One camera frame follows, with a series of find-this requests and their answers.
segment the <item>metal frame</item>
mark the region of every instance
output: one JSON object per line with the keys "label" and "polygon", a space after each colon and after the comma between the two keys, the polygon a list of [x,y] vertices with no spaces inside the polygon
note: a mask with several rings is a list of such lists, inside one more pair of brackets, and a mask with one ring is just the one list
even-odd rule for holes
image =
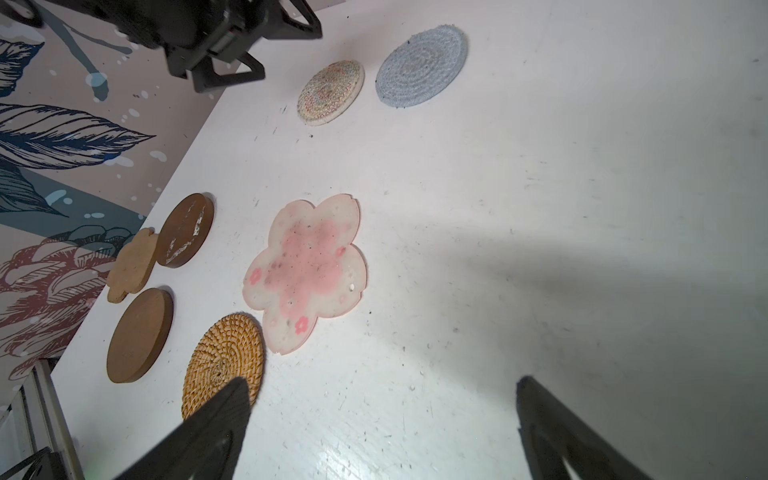
{"label": "metal frame", "polygon": [[47,360],[39,360],[22,383],[11,402],[12,417],[4,415],[2,421],[16,422],[24,457],[44,449],[60,456],[67,479],[83,480],[83,471],[67,429],[64,413],[51,381],[51,367]]}

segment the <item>wooden flower-shaped coaster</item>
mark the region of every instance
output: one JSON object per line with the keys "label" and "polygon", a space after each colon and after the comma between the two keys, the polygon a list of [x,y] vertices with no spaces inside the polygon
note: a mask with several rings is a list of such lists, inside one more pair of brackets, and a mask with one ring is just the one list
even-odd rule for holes
{"label": "wooden flower-shaped coaster", "polygon": [[256,324],[242,313],[225,316],[206,332],[192,354],[184,378],[181,416],[188,419],[238,376],[248,382],[253,406],[263,367],[264,347]]}
{"label": "wooden flower-shaped coaster", "polygon": [[157,235],[151,228],[143,228],[118,254],[107,276],[107,300],[120,303],[129,293],[139,293],[147,284],[157,247]]}
{"label": "wooden flower-shaped coaster", "polygon": [[286,205],[270,228],[267,248],[243,280],[245,303],[264,310],[266,346],[291,353],[310,336],[317,317],[349,312],[366,288],[366,264],[352,245],[360,210],[349,195],[317,208],[298,200]]}

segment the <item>leaf illustration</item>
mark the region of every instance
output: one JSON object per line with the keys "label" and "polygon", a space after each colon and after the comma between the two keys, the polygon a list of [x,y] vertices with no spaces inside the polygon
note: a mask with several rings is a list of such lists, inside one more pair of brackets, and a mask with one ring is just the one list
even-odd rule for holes
{"label": "leaf illustration", "polygon": [[0,159],[19,167],[98,165],[153,136],[84,111],[0,104]]}
{"label": "leaf illustration", "polygon": [[0,160],[0,213],[4,212],[46,212],[61,215],[35,191],[18,167]]}
{"label": "leaf illustration", "polygon": [[0,97],[7,97],[16,89],[16,81],[24,74],[24,67],[43,45],[0,40]]}

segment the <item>light blue woven coaster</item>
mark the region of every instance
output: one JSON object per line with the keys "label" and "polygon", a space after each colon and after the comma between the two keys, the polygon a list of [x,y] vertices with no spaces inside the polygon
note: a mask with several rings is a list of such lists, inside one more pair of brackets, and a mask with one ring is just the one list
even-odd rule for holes
{"label": "light blue woven coaster", "polygon": [[376,75],[376,93],[390,107],[412,107],[447,87],[467,58],[464,34],[440,25],[413,35],[384,61]]}

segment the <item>wooden coaster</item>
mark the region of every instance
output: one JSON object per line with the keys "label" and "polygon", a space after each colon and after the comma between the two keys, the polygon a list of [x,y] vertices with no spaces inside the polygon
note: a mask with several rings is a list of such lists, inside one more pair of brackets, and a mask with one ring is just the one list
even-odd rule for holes
{"label": "wooden coaster", "polygon": [[214,222],[214,202],[191,194],[170,212],[157,241],[157,262],[176,268],[190,261],[203,246]]}
{"label": "wooden coaster", "polygon": [[107,301],[120,303],[129,293],[139,293],[144,288],[152,274],[158,237],[151,228],[143,228],[120,250],[107,276]]}
{"label": "wooden coaster", "polygon": [[112,334],[107,353],[107,375],[115,383],[139,380],[160,355],[174,318],[168,292],[150,288],[125,310]]}
{"label": "wooden coaster", "polygon": [[242,313],[225,316],[206,332],[192,354],[184,378],[181,416],[188,419],[238,376],[248,382],[253,406],[263,367],[264,347],[254,321]]}

